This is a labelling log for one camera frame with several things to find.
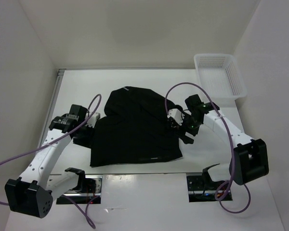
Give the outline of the black shorts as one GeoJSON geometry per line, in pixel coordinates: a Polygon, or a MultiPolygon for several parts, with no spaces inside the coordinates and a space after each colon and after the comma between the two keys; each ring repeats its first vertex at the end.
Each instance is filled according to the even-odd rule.
{"type": "Polygon", "coordinates": [[[91,167],[146,164],[182,158],[179,138],[168,127],[166,108],[175,104],[150,89],[114,90],[105,104],[105,116],[95,125],[91,167]]]}

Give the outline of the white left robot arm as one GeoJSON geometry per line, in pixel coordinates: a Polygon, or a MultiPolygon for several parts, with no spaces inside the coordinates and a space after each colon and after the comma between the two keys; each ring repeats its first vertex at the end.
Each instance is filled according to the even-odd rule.
{"type": "Polygon", "coordinates": [[[44,218],[54,200],[65,192],[82,192],[88,187],[85,171],[69,167],[56,179],[50,174],[63,150],[71,143],[89,147],[99,113],[88,115],[88,109],[71,105],[70,111],[56,116],[49,126],[43,146],[21,175],[5,184],[5,192],[11,211],[44,218]]]}

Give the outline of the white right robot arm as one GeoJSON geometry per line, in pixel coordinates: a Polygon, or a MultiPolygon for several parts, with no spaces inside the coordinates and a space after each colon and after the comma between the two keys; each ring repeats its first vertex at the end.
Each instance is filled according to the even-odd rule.
{"type": "Polygon", "coordinates": [[[229,144],[229,182],[244,185],[269,173],[267,146],[262,139],[255,140],[245,134],[222,114],[215,103],[204,103],[197,94],[188,97],[185,104],[189,113],[178,106],[173,109],[166,108],[171,127],[179,131],[185,144],[193,143],[186,134],[197,135],[202,125],[229,144]]]}

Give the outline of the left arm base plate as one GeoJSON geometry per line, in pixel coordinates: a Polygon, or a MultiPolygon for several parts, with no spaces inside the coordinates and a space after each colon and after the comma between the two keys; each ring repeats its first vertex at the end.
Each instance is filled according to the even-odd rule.
{"type": "Polygon", "coordinates": [[[57,205],[72,204],[66,197],[78,205],[100,204],[102,195],[102,175],[86,175],[87,185],[81,191],[69,190],[56,200],[57,205]]]}

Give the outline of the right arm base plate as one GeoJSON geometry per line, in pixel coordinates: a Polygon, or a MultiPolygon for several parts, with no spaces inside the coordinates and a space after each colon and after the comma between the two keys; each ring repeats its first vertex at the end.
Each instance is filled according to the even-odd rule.
{"type": "Polygon", "coordinates": [[[188,199],[190,203],[215,202],[215,192],[223,181],[213,182],[207,185],[201,173],[186,175],[188,199]]]}

